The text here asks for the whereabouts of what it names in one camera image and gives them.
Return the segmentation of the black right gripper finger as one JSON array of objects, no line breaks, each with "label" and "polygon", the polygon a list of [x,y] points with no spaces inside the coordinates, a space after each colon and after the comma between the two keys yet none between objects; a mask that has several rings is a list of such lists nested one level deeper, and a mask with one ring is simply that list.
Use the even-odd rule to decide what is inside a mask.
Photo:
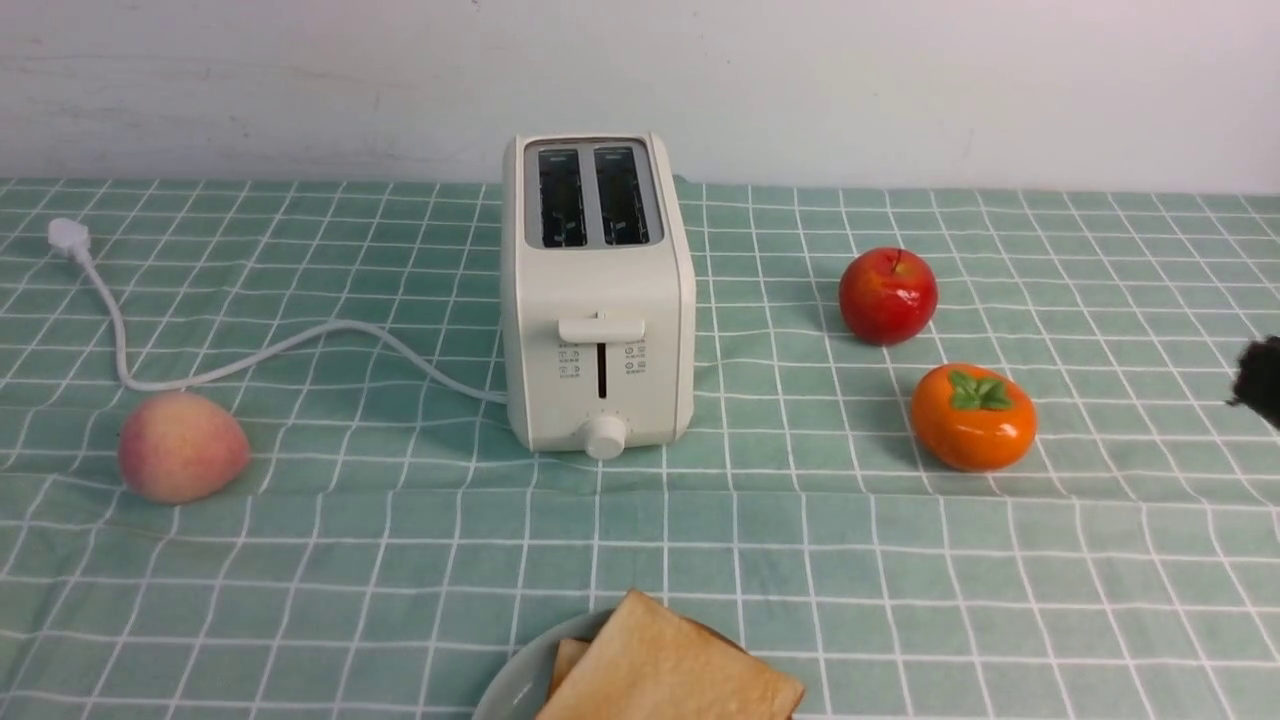
[{"label": "black right gripper finger", "polygon": [[1248,407],[1279,430],[1279,337],[1252,340],[1236,357],[1228,406]]}]

